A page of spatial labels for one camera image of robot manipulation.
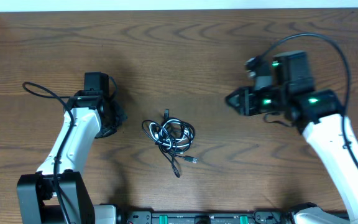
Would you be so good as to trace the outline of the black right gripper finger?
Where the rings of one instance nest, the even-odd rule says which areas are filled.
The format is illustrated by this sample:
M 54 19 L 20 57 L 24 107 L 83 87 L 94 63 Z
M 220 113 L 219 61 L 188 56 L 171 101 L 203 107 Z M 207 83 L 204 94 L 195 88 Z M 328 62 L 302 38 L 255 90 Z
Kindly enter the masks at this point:
M 225 97 L 226 103 L 239 103 L 244 96 L 244 87 L 239 87 Z
M 240 103 L 238 99 L 226 100 L 228 107 L 234 109 L 239 115 L 244 116 L 244 106 Z

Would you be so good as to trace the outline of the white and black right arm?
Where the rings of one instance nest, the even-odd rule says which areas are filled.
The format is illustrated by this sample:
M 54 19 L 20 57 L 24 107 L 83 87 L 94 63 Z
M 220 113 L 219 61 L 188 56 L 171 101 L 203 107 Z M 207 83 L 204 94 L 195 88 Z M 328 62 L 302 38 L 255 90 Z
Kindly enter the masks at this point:
M 285 93 L 278 88 L 245 86 L 228 95 L 225 102 L 244 116 L 283 112 L 325 166 L 349 223 L 358 223 L 358 140 L 346 107 L 332 90 Z

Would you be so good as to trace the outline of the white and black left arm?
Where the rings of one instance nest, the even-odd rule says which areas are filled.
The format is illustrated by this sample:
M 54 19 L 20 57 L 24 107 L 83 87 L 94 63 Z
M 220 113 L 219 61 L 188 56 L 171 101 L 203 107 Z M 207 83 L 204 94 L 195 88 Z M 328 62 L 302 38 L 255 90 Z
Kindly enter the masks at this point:
M 17 196 L 24 223 L 117 223 L 117 208 L 95 205 L 82 178 L 93 141 L 117 131 L 125 115 L 107 90 L 69 97 L 62 129 L 34 174 L 22 175 Z

